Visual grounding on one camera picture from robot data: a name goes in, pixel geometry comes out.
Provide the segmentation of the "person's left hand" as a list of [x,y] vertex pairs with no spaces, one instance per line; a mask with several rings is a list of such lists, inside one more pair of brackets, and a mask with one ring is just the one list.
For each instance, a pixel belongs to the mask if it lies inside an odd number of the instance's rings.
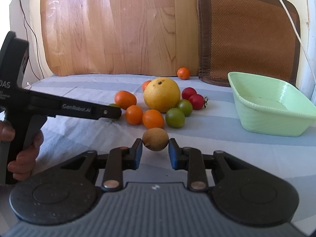
[[[1,141],[11,142],[15,137],[15,130],[6,122],[1,121]],[[23,181],[30,177],[36,165],[36,158],[40,152],[40,146],[44,141],[42,131],[39,131],[33,139],[33,143],[17,154],[15,161],[8,164],[8,171],[13,173],[13,178]]]

